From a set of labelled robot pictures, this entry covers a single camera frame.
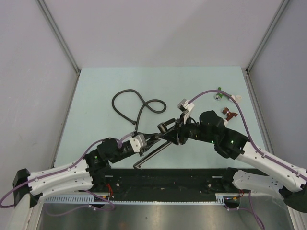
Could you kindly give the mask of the dark metal faucet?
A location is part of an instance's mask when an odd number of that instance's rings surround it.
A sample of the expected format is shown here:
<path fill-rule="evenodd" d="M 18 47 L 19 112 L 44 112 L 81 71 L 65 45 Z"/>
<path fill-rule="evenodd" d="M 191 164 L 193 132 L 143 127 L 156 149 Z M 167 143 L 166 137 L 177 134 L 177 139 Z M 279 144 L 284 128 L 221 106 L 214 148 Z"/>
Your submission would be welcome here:
<path fill-rule="evenodd" d="M 159 139 L 161 139 L 161 136 L 163 136 L 164 134 L 167 133 L 167 131 L 169 131 L 167 129 L 167 126 L 174 123 L 175 119 L 172 118 L 166 122 L 160 123 L 157 127 L 160 131 L 159 135 Z M 152 152 L 150 152 L 149 154 L 147 154 L 145 157 L 141 158 L 139 161 L 137 161 L 134 165 L 133 168 L 135 169 L 140 169 L 141 165 L 144 164 L 145 162 L 147 162 L 149 159 L 151 159 L 152 157 L 154 157 L 155 155 L 157 155 L 158 153 L 160 153 L 161 151 L 163 151 L 165 148 L 167 148 L 168 146 L 170 146 L 172 143 L 170 141 L 166 141 L 165 143 L 163 143 L 161 146 L 157 147 L 156 149 L 154 149 Z"/>

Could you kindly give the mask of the green tap white elbow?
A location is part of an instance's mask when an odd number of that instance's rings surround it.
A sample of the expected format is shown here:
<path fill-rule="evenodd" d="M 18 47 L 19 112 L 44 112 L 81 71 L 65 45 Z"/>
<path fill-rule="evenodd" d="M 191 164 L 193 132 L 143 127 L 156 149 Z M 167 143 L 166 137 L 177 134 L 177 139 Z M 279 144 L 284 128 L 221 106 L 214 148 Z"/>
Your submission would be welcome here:
<path fill-rule="evenodd" d="M 242 96 L 241 95 L 225 95 L 225 94 L 222 94 L 220 92 L 217 92 L 216 95 L 214 96 L 215 100 L 217 101 L 220 101 L 223 97 L 227 97 L 229 101 L 233 102 L 237 102 L 237 103 L 240 103 L 242 101 Z"/>

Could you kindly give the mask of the brown tap white elbow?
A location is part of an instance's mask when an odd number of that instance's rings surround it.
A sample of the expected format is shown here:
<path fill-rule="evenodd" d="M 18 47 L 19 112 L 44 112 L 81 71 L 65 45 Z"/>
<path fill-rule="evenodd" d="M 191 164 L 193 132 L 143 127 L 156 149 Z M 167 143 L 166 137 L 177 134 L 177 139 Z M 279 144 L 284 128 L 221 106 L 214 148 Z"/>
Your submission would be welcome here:
<path fill-rule="evenodd" d="M 237 117 L 238 114 L 235 112 L 231 112 L 227 107 L 225 107 L 222 110 L 222 114 L 224 114 L 226 116 L 226 118 L 224 118 L 224 124 L 227 125 L 228 122 L 233 118 L 233 117 Z"/>

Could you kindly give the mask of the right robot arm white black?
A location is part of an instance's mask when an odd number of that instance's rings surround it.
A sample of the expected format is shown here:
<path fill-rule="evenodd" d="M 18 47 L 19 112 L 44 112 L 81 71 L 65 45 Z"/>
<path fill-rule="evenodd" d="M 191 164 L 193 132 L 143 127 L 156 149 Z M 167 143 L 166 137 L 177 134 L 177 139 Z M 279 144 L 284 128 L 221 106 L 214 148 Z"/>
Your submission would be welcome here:
<path fill-rule="evenodd" d="M 306 169 L 260 149 L 251 138 L 225 127 L 216 112 L 203 112 L 197 123 L 172 118 L 157 127 L 162 139 L 173 144 L 185 144 L 188 139 L 212 143 L 222 157 L 246 163 L 263 173 L 227 168 L 221 178 L 221 186 L 226 192 L 254 190 L 280 198 L 299 212 L 307 211 Z"/>

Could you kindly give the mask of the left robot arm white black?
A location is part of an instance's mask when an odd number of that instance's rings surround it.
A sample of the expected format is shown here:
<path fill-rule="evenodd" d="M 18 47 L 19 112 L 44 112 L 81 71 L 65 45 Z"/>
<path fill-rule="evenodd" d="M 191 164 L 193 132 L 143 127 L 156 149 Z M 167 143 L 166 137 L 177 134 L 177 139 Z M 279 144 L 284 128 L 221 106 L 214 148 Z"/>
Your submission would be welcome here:
<path fill-rule="evenodd" d="M 25 195 L 30 207 L 45 198 L 65 192 L 91 190 L 99 192 L 106 186 L 105 172 L 111 164 L 134 154 L 143 154 L 162 138 L 161 133 L 132 132 L 122 139 L 105 138 L 94 142 L 77 160 L 45 171 L 21 169 L 13 181 L 13 206 Z"/>

